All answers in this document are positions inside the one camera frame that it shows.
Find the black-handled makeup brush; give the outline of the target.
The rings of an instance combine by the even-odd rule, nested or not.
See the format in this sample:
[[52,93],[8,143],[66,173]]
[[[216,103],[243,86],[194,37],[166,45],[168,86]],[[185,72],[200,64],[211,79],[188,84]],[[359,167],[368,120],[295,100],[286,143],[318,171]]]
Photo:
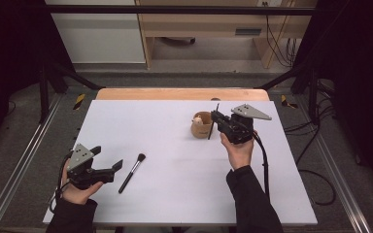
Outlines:
[[134,166],[130,170],[129,174],[125,178],[124,182],[119,188],[119,193],[123,193],[129,182],[131,181],[133,175],[135,174],[136,170],[140,166],[140,164],[146,159],[146,155],[144,153],[139,153],[137,157],[137,161],[135,162]]

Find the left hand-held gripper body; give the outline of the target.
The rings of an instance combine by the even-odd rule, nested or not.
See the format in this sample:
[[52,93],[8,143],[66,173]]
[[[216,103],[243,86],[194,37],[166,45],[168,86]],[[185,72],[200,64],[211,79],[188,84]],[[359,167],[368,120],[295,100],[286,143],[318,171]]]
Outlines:
[[112,183],[115,173],[111,168],[93,169],[92,163],[94,154],[82,144],[76,144],[72,151],[69,165],[67,167],[67,176],[70,183],[78,189],[84,190],[96,184]]

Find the metal floor rail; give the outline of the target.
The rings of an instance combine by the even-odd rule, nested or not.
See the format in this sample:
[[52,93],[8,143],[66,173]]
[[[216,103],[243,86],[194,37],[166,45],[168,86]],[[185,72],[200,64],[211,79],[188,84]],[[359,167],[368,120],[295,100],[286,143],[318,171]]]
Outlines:
[[11,203],[17,191],[17,188],[21,183],[21,180],[24,177],[24,174],[28,169],[30,162],[34,158],[38,147],[40,146],[46,132],[48,131],[48,128],[51,125],[51,121],[58,109],[62,98],[63,96],[61,94],[54,95],[47,116],[45,116],[42,122],[37,125],[33,136],[28,141],[25,150],[23,151],[20,159],[17,162],[17,166],[14,168],[11,176],[6,181],[5,186],[0,193],[0,221],[9,204]]
[[[299,102],[300,110],[305,117],[309,117],[309,111],[307,110],[308,101],[303,97],[295,98]],[[329,100],[319,100],[317,104],[313,104],[315,107],[315,113],[318,109],[318,120],[323,119],[322,115],[326,115],[331,112],[331,105]],[[322,158],[323,166],[331,180],[334,187],[335,193],[337,195],[337,200],[339,200],[343,206],[343,209],[349,219],[349,222],[356,233],[372,233],[372,230],[364,216],[356,198],[354,197],[345,177],[343,176],[340,168],[335,162],[334,157],[329,149],[328,144],[324,140],[321,132],[322,127],[317,129],[314,141],[315,147],[317,148],[319,155]]]

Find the beige wooden desk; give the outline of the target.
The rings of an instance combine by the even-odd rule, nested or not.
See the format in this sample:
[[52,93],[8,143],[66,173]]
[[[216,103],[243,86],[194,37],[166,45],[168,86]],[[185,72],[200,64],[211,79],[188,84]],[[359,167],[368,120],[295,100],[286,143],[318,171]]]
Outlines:
[[[318,0],[134,0],[138,6],[223,6],[314,8]],[[251,38],[262,66],[268,69],[275,59],[284,59],[278,45],[284,39],[301,40],[309,16],[174,15],[139,14],[147,59],[152,58],[154,38],[221,37]]]

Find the person's left hand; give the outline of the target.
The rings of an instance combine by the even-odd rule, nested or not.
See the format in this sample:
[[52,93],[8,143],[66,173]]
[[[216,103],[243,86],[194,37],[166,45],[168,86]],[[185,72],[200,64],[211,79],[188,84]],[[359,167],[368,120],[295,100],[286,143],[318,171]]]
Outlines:
[[62,170],[61,184],[63,188],[62,188],[61,197],[70,203],[77,204],[77,205],[85,205],[87,200],[101,188],[103,183],[98,182],[84,190],[76,188],[72,184],[68,183],[68,176],[67,176],[68,165],[69,165],[69,161],[66,161],[63,167],[63,170]]

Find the person's right hand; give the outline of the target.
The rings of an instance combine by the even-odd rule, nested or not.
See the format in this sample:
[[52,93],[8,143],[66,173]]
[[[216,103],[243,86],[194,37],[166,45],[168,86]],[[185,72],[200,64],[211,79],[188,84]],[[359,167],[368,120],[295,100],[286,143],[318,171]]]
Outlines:
[[225,147],[233,170],[250,166],[254,150],[254,139],[244,144],[232,144],[224,133],[220,133],[220,142]]

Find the black frame stand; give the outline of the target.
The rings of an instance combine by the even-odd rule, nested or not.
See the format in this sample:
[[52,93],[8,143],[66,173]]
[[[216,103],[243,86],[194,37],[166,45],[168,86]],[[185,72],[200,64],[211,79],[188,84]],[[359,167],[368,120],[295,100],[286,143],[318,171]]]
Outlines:
[[68,85],[64,81],[64,77],[69,77],[92,90],[102,89],[101,85],[85,79],[84,77],[78,75],[75,71],[62,66],[59,63],[53,63],[49,66],[43,65],[39,72],[41,101],[40,123],[43,123],[50,114],[48,83],[51,84],[56,93],[64,93],[68,89]]
[[269,90],[273,86],[288,80],[289,78],[295,78],[290,91],[293,94],[301,94],[306,88],[308,91],[308,117],[310,120],[318,125],[319,114],[317,110],[317,94],[318,94],[318,72],[314,67],[309,67],[306,64],[300,64],[289,71],[283,73],[278,78],[257,86],[256,89]]

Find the white table sheet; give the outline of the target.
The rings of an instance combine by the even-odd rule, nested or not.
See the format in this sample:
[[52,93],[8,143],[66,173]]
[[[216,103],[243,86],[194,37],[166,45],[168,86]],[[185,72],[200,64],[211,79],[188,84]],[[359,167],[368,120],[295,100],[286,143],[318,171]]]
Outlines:
[[[196,139],[190,132],[192,117],[219,105],[225,115],[234,101],[94,100],[78,136],[92,149],[96,169],[123,160],[113,183],[93,196],[99,225],[231,225],[235,206],[225,176],[230,169],[220,136]],[[275,104],[254,101],[253,107],[272,117],[258,119],[254,128],[261,146],[254,149],[252,166],[285,226],[317,222],[303,181],[297,171]],[[123,191],[119,188],[137,161],[140,164]]]

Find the white cabinet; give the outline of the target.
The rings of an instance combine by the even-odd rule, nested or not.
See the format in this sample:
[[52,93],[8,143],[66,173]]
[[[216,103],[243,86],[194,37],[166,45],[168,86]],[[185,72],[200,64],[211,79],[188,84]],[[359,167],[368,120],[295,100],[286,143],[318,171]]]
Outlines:
[[74,64],[144,63],[136,14],[52,14]]

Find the black frame crossbar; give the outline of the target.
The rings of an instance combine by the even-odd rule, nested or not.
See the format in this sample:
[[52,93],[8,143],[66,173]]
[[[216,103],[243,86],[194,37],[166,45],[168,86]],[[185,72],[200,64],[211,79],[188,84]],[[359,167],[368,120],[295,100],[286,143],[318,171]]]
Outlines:
[[317,12],[315,8],[216,6],[47,5],[45,9],[58,14],[312,16]]

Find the dark curtain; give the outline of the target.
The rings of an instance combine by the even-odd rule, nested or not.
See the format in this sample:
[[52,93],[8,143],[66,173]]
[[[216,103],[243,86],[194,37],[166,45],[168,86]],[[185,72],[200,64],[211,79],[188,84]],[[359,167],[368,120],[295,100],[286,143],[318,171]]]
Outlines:
[[0,0],[0,126],[11,95],[37,83],[42,68],[51,84],[61,89],[66,83],[51,66],[74,69],[51,14],[37,9],[45,4],[45,0]]
[[318,0],[295,63],[311,61],[373,170],[373,0]]

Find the yellow-black floor marker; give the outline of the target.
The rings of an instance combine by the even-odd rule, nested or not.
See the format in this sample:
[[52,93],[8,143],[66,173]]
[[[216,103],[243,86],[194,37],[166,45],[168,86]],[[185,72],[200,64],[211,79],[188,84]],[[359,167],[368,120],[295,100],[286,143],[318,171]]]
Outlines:
[[78,97],[77,97],[77,100],[76,100],[76,103],[73,107],[73,110],[77,110],[80,108],[80,106],[82,105],[83,101],[85,99],[85,94],[80,94]]
[[292,108],[292,109],[298,109],[298,105],[290,103],[287,100],[287,97],[285,95],[281,95],[281,103],[282,103],[282,106],[284,106],[284,107],[289,107],[289,108]]

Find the tan brush holder cup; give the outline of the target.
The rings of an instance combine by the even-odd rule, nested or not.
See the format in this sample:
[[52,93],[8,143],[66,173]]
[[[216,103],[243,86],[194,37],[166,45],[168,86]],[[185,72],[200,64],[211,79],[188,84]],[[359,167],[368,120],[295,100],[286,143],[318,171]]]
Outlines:
[[196,125],[193,124],[191,120],[190,131],[192,136],[198,139],[207,138],[211,126],[210,112],[198,112],[192,117],[192,119],[194,119],[195,117],[201,117],[203,120],[203,124]]

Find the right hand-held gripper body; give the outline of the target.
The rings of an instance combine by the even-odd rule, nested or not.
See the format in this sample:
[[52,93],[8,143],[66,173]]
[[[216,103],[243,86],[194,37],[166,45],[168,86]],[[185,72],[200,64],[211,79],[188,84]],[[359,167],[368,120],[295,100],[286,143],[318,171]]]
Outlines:
[[271,120],[272,117],[243,104],[231,109],[231,116],[219,118],[218,130],[224,133],[232,144],[244,144],[254,137],[254,119]]

